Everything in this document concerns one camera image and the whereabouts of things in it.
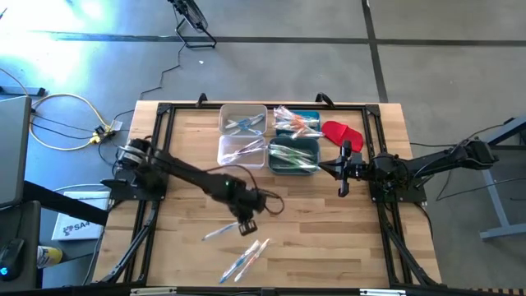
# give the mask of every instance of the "desk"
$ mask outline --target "desk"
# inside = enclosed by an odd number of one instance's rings
[[[152,133],[158,103],[137,102],[130,138],[143,138]],[[401,105],[380,104],[380,108],[388,151],[402,158],[411,158]],[[218,116],[219,110],[178,110],[170,153],[198,168],[217,166]],[[323,122],[346,123],[363,132],[360,113],[323,110],[321,119]],[[267,142],[274,137],[272,122],[273,116],[269,112]],[[338,146],[326,139],[319,142],[322,160],[338,156]],[[241,170],[224,171],[249,180]],[[272,238],[274,243],[239,285],[302,288],[388,286],[378,215],[370,202],[366,182],[349,180],[351,193],[339,198],[339,183],[325,172],[309,177],[277,176],[268,169],[252,172],[259,187],[284,198],[284,212],[278,216],[270,216],[267,212],[257,215],[255,220],[259,230],[247,237],[242,238],[238,232],[232,231],[204,243],[201,238],[205,234],[231,223],[233,217],[225,205],[212,201],[201,189],[170,178],[156,226],[149,286],[217,286],[219,277],[244,249],[255,239],[267,238]],[[125,201],[110,213],[94,280],[108,274],[126,251],[136,207],[136,202]],[[440,282],[426,218],[413,204],[400,204],[400,214],[408,249],[429,276]],[[141,258],[139,252],[136,271]],[[399,257],[394,258],[398,265]],[[234,284],[230,280],[225,285]]]

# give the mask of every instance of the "power cord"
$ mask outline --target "power cord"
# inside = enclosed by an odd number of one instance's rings
[[[424,209],[424,207],[421,204],[415,202],[414,205],[417,206],[417,208],[420,209],[422,213],[426,216],[427,223],[429,224],[429,232],[431,233],[431,239],[433,239],[433,225],[431,224],[431,219],[429,218],[429,214],[427,213],[426,209]]]
[[[179,23],[179,19],[178,19],[178,14],[177,12],[175,11],[175,7],[173,8],[173,14],[175,15],[175,21],[177,22],[177,24]],[[166,69],[164,71],[161,72],[161,77],[159,79],[159,84],[157,85],[157,87],[154,87],[152,89],[149,89],[149,90],[145,90],[143,92],[141,92],[141,94],[139,95],[139,100],[142,100],[144,95],[146,95],[147,93],[149,92],[152,92],[154,90],[162,90],[163,89],[163,79],[164,79],[164,74],[167,73],[167,72],[170,72],[172,70],[175,70],[177,68],[179,68],[181,66],[181,52],[182,50],[185,48],[185,44],[183,43],[181,48],[178,50],[178,64],[175,65],[174,67],[171,67],[169,69]]]
[[[252,295],[252,296],[261,296],[261,291],[243,291],[237,292],[234,294],[213,294],[213,293],[198,293],[195,296],[238,296],[238,295]]]
[[[259,192],[265,193],[268,197],[275,198],[275,199],[281,201],[281,209],[277,210],[277,211],[270,210],[265,204],[265,209],[269,213],[271,213],[272,215],[279,215],[285,210],[285,202],[284,202],[283,198],[280,195],[278,195],[278,194],[276,194],[274,192],[258,188],[257,183],[256,183],[256,179],[254,178],[254,175],[252,174],[252,172],[249,169],[247,169],[244,166],[242,166],[242,165],[239,165],[239,164],[224,164],[224,165],[221,165],[219,167],[212,168],[212,169],[206,169],[206,170],[204,170],[204,172],[208,173],[208,172],[212,172],[212,171],[215,171],[215,170],[218,170],[218,169],[227,168],[227,167],[240,168],[240,169],[244,170],[250,176],[250,178],[252,180],[252,183],[254,184],[254,189],[258,193]]]
[[[502,127],[504,124],[496,124],[494,126],[490,126],[490,127],[486,127],[486,128],[483,128],[482,130],[480,131],[477,131],[477,132],[474,132],[473,134],[471,134],[470,136],[468,136],[466,139],[462,140],[461,142],[459,142],[458,144],[438,144],[438,145],[428,145],[428,144],[422,144],[422,143],[417,143],[417,142],[410,142],[409,144],[411,145],[415,145],[415,146],[424,146],[424,147],[452,147],[452,146],[455,146],[455,148],[452,150],[454,151],[460,144],[462,144],[464,141],[466,140],[469,140],[471,137],[473,136],[476,136],[477,134],[481,133],[481,132],[485,132],[485,131],[489,131],[493,128],[496,128],[496,127]],[[445,180],[445,183],[444,183],[444,186],[442,187],[440,193],[436,196],[436,199],[435,201],[439,201],[439,198],[440,196],[442,195],[442,193],[444,193],[444,190],[445,188],[447,187],[447,185],[450,183],[450,179],[451,179],[451,174],[453,173],[453,170],[450,170],[448,172],[448,175],[447,175],[447,179]]]
[[[102,147],[102,145],[107,141],[107,140],[111,140],[109,137],[105,137],[104,139],[102,139],[102,141],[99,143],[99,148],[97,149],[97,151],[99,152],[99,156],[100,156],[100,159],[105,162],[107,165],[109,166],[112,166],[113,167],[113,163],[106,160],[104,158],[104,156],[102,156],[102,152],[100,151],[100,147]]]
[[[88,266],[88,272],[85,274],[84,280],[82,280],[82,285],[86,285],[88,283],[88,279],[90,278],[91,271],[93,270],[93,266],[95,263],[95,258],[98,257],[98,252],[100,249],[100,244],[102,243],[102,237],[104,236],[104,228],[100,232],[99,238],[97,238],[97,243],[95,244],[95,248],[93,250],[93,256],[90,261],[90,265]]]
[[[87,128],[74,127],[74,126],[71,126],[71,125],[66,124],[66,123],[60,123],[60,122],[58,122],[58,121],[54,121],[54,120],[52,120],[52,119],[42,117],[42,116],[40,116],[40,115],[38,115],[38,114],[35,114],[35,113],[33,113],[33,116],[35,116],[36,118],[40,118],[40,119],[42,119],[42,120],[45,120],[45,121],[49,121],[49,122],[51,122],[51,123],[60,124],[60,125],[62,125],[62,126],[64,126],[64,127],[75,128],[76,130],[79,130],[79,131],[93,132],[93,130],[89,130],[89,129],[87,129]]]
[[[36,123],[30,123],[30,125],[32,125],[34,127],[42,128],[42,129],[44,129],[46,131],[54,132],[54,133],[56,133],[56,134],[58,134],[60,136],[65,136],[65,137],[68,137],[68,138],[71,138],[71,139],[85,140],[85,139],[91,139],[93,137],[93,136],[82,136],[82,137],[80,137],[80,136],[69,136],[69,135],[63,134],[61,132],[57,132],[57,131],[55,131],[55,130],[53,130],[51,128],[42,127],[42,126],[40,126],[40,125],[38,125]]]
[[[43,97],[42,99],[39,99],[37,100],[36,102],[34,102],[31,106],[33,107],[34,110],[36,110],[44,101],[48,100],[48,99],[52,99],[52,98],[57,98],[57,97],[63,97],[63,96],[66,96],[66,97],[72,97],[72,98],[76,98],[76,99],[79,99],[81,100],[82,102],[86,103],[92,110],[93,112],[95,113],[95,115],[97,116],[97,118],[100,120],[100,122],[102,123],[103,127],[104,127],[104,132],[106,135],[108,135],[108,133],[112,130],[112,126],[108,125],[103,119],[102,117],[100,116],[99,114],[99,111],[97,111],[97,109],[90,103],[90,101],[88,101],[87,99],[79,96],[79,95],[73,95],[73,94],[54,94],[54,95],[47,95],[45,97]],[[79,150],[79,149],[82,149],[82,148],[86,148],[87,146],[89,146],[90,144],[96,144],[96,143],[99,143],[101,141],[100,137],[96,135],[96,133],[90,138],[90,140],[88,142],[86,142],[84,145],[81,145],[81,146],[77,146],[77,147],[72,147],[72,148],[62,148],[62,147],[56,147],[56,146],[51,146],[49,144],[46,144],[44,143],[42,140],[40,140],[36,135],[35,133],[33,132],[33,118],[30,119],[30,134],[31,136],[40,144],[42,144],[43,146],[46,146],[50,149],[53,149],[53,150],[59,150],[59,151],[74,151],[74,150]]]
[[[473,189],[464,190],[464,191],[461,191],[461,192],[456,192],[456,193],[453,193],[453,194],[450,194],[450,195],[446,195],[445,197],[437,198],[436,201],[441,201],[441,200],[444,200],[446,198],[454,197],[454,196],[457,196],[459,194],[464,194],[464,193],[467,193],[467,192],[477,191],[477,190],[480,190],[480,189],[484,189],[486,187],[495,186],[495,185],[502,184],[502,183],[507,183],[507,182],[519,181],[519,180],[526,180],[526,178],[511,178],[511,179],[507,179],[507,180],[502,180],[502,181],[499,181],[499,182],[495,182],[493,184],[487,184],[485,186],[476,187],[476,188],[473,188]]]

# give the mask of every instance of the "gray floor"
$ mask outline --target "gray floor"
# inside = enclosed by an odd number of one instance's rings
[[[0,21],[0,28],[18,25],[18,30],[173,35],[176,24],[164,0],[69,2],[13,4]],[[210,31],[219,36],[367,37],[358,0],[197,3],[210,23]],[[371,0],[370,4],[378,38],[526,39],[526,5],[520,0]],[[11,34],[2,36],[9,42],[0,48],[1,67],[27,86],[85,96],[108,121],[132,109],[141,91],[157,86],[160,73],[176,64],[176,52],[181,46],[52,41],[44,35],[0,30],[0,34],[5,32]],[[389,101],[403,105],[411,141],[457,142],[525,112],[525,47],[382,45],[379,54]],[[164,75],[164,88],[150,92],[144,99],[196,99],[205,92],[212,100],[311,101],[323,91],[335,101],[378,102],[371,53],[365,44],[223,43],[216,50],[185,49],[180,63],[181,68]],[[6,82],[7,78],[1,76],[0,84]],[[39,110],[48,118],[80,127],[98,124],[86,106],[71,99],[49,101]],[[66,128],[53,128],[78,135]],[[57,145],[79,143],[45,131],[38,134]],[[116,141],[122,143],[125,138],[122,134]],[[428,152],[433,149],[413,148],[415,155]],[[114,149],[103,146],[103,153],[112,159]],[[513,176],[496,173],[496,178],[520,177],[524,175],[521,168]],[[457,170],[453,175],[445,194],[482,185],[480,173]],[[94,146],[66,153],[46,149],[30,139],[26,179],[32,182],[56,188],[96,183],[110,176],[110,168],[100,160]],[[455,287],[524,286],[526,235],[483,243],[478,232],[498,225],[487,192],[433,202],[444,181],[445,175],[439,175],[426,188],[444,283]],[[509,183],[499,187],[505,210],[515,223],[526,222],[526,202],[508,198],[520,198],[523,186]],[[44,213],[43,228],[53,225],[54,214]],[[93,243],[87,243],[83,249],[92,247]],[[46,270],[44,286],[79,284],[88,263],[82,258]],[[65,274],[69,276],[67,281],[62,280]]]

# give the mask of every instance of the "plastic bin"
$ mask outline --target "plastic bin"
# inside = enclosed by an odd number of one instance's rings
[[[312,138],[297,138],[295,140],[288,138],[288,137],[276,137],[269,141],[269,144],[277,144],[277,145],[283,145],[290,148],[295,149],[301,149],[301,150],[307,150],[312,152],[316,156],[316,163],[320,162],[320,144],[318,144],[318,141]],[[268,155],[268,164],[269,169],[272,173],[276,174],[282,174],[282,175],[312,175],[315,172],[308,172],[303,169],[275,169],[275,164],[288,164],[288,162],[281,160],[279,158],[270,156],[270,154],[266,153]]]
[[[294,114],[303,116],[303,117],[310,117],[310,118],[316,118],[320,120],[320,113],[317,111],[292,111]],[[313,130],[316,130],[317,132],[321,131],[321,120],[318,122],[318,125],[315,127],[312,127]],[[287,131],[287,130],[281,130],[276,129],[276,136],[290,136],[293,132]]]
[[[219,138],[219,149],[217,151],[217,163],[219,165],[226,164],[222,161],[224,155],[240,150],[253,141],[260,139],[265,141],[263,136],[221,136]],[[239,164],[247,169],[261,169],[265,165],[265,153],[265,150],[261,150],[249,155],[243,155],[229,164]]]
[[[261,104],[224,104],[221,106],[219,111],[219,131],[223,135],[230,135],[233,132],[237,131],[238,128],[229,128],[225,127],[230,124],[229,120],[235,122],[243,120],[245,118],[250,118],[257,116],[259,114],[264,114],[265,117],[263,120],[253,125],[251,129],[254,131],[261,132],[261,135],[264,135],[266,132],[266,119],[267,119],[267,108]],[[254,132],[250,131],[240,131],[234,136],[257,136]]]

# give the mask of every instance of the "red sponge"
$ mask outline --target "red sponge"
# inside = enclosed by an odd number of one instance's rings
[[[360,152],[363,147],[363,136],[345,124],[328,121],[323,124],[321,131],[325,137],[338,146],[342,146],[345,140],[351,141],[353,152]]]

